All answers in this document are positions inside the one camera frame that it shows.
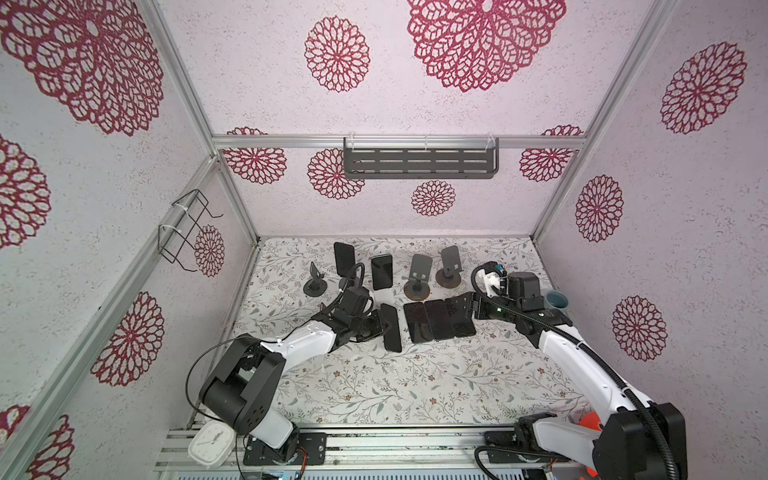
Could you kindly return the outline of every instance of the wire rack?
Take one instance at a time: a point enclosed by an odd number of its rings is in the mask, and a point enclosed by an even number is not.
[[[179,255],[181,254],[181,251],[185,245],[189,245],[192,250],[196,250],[194,245],[189,241],[189,237],[194,231],[196,231],[196,228],[197,230],[203,229],[199,223],[200,218],[203,216],[203,214],[208,214],[208,216],[211,218],[221,218],[223,216],[223,214],[213,215],[210,210],[208,210],[208,204],[209,201],[203,192],[198,189],[190,190],[172,203],[172,206],[178,207],[184,211],[184,215],[179,219],[179,221],[176,222],[175,225],[162,224],[157,226],[157,252],[159,252],[160,255],[162,255],[163,258],[168,260],[170,263],[178,263],[179,266],[181,266],[181,268],[187,272],[197,272],[197,269],[186,268],[181,262]],[[197,205],[200,205],[200,212],[196,215],[191,214],[190,211],[196,210],[195,207]],[[181,221],[184,218],[189,218],[192,220],[190,229],[186,233],[184,233],[179,228]],[[167,231],[170,231],[170,235],[168,235],[163,240],[163,237]],[[174,252],[172,249],[169,250],[168,244],[171,243],[176,237],[181,238],[181,243]]]

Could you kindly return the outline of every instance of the phone screen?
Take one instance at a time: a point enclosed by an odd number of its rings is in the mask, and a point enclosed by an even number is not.
[[[384,329],[384,348],[387,352],[402,352],[400,340],[400,322],[397,320],[397,309],[392,305],[382,303],[379,307],[379,319]]]
[[[424,310],[424,303],[406,303],[402,306],[402,311],[406,314],[406,323],[408,323],[412,342],[424,343],[434,340],[432,331],[429,329],[429,323],[427,323],[427,311]]]
[[[451,320],[448,318],[445,301],[430,300],[424,302],[424,308],[427,310],[427,322],[435,340],[452,339],[453,327],[451,326]]]
[[[347,276],[355,266],[355,247],[336,242],[333,244],[333,253],[336,255],[336,273],[339,276]]]
[[[472,322],[472,292],[445,299],[445,308],[451,319],[453,333],[457,337],[473,336],[477,333]]]
[[[392,287],[392,255],[381,255],[371,259],[371,277],[374,290]]]

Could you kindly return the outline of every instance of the leaf pattern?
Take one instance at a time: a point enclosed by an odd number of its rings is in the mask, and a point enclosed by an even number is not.
[[[489,260],[507,271],[529,271],[549,286],[544,268],[529,239],[462,238],[270,238],[260,251],[247,298],[234,335],[251,333],[269,339],[306,322],[338,293],[339,276],[333,243],[355,246],[366,265],[363,285],[372,289],[370,259],[384,253],[394,260],[394,287],[374,292],[377,302],[393,303],[399,312],[402,353],[384,349],[381,338],[347,344],[325,356],[283,373],[276,406],[300,423],[508,423],[520,415],[555,412],[578,421],[589,411],[586,398],[541,351],[497,320],[475,320],[477,335],[441,342],[413,344],[402,305],[402,292],[414,253],[433,258],[432,292],[428,300],[472,290],[469,274]],[[435,282],[442,268],[440,250],[457,244],[462,256],[462,283],[448,290]],[[317,298],[305,296],[310,262],[325,274],[328,290]]]

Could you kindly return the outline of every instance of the red object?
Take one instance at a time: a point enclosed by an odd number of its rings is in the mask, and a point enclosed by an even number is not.
[[[430,180],[419,185],[411,196],[411,205],[425,217],[444,214],[453,206],[456,192],[450,184],[440,180]]]
[[[350,180],[344,174],[344,152],[338,148],[319,151],[310,159],[306,174],[313,188],[328,198],[341,200],[357,195],[365,180]]]
[[[621,349],[637,360],[653,360],[667,346],[667,324],[648,299],[623,299],[616,305],[611,322]]]
[[[565,0],[408,0],[413,54],[443,86],[488,90],[552,38]]]
[[[600,428],[600,417],[596,412],[588,413],[587,415],[584,416],[583,419],[581,419],[581,421],[578,424],[583,427],[587,427],[588,429],[593,429],[598,431],[602,430],[602,428]],[[587,473],[593,477],[598,476],[598,473],[589,467],[587,467]]]
[[[194,259],[205,276],[216,276],[224,265],[224,241],[213,225],[206,225],[194,241]]]
[[[584,132],[573,125],[558,125],[542,135],[581,135]],[[520,171],[523,177],[545,182],[560,177],[574,151],[568,148],[526,148],[520,157]]]
[[[661,121],[676,134],[711,124],[736,100],[745,70],[736,44],[724,41],[698,51],[672,76],[661,99]]]
[[[323,87],[348,91],[368,73],[371,58],[366,37],[346,18],[325,17],[304,42],[306,66]]]
[[[50,197],[37,161],[0,135],[0,249],[37,234],[51,211]]]
[[[619,183],[607,175],[588,181],[576,202],[576,226],[591,241],[605,240],[619,226],[624,199]]]
[[[29,406],[14,405],[4,412],[0,412],[0,449],[11,438],[11,434],[28,411]]]
[[[56,427],[45,440],[42,449],[27,469],[28,480],[61,480],[69,472],[69,462],[74,452],[69,415],[62,415]]]
[[[164,324],[156,299],[147,292],[139,293],[91,367],[91,373],[99,383],[111,386],[126,386],[139,380],[163,346]]]
[[[227,134],[266,135],[250,127],[238,127]],[[277,182],[286,172],[286,156],[282,148],[235,148],[221,153],[234,173],[255,184]]]
[[[40,91],[75,119],[131,136],[159,115],[163,70],[130,0],[4,0],[0,34]]]

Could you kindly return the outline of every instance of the black phone stand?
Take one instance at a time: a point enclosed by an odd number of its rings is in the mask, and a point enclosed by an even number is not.
[[[442,249],[442,268],[435,273],[435,280],[444,288],[456,288],[462,282],[459,275],[462,269],[462,259],[458,254],[458,246],[451,245]]]
[[[420,253],[414,253],[411,260],[411,271],[404,280],[408,280],[403,287],[406,296],[414,301],[421,302],[429,296],[429,274],[432,272],[432,258]]]
[[[325,275],[320,273],[314,262],[310,264],[310,275],[312,278],[304,283],[304,293],[309,296],[323,295],[328,288],[328,283],[323,280]]]

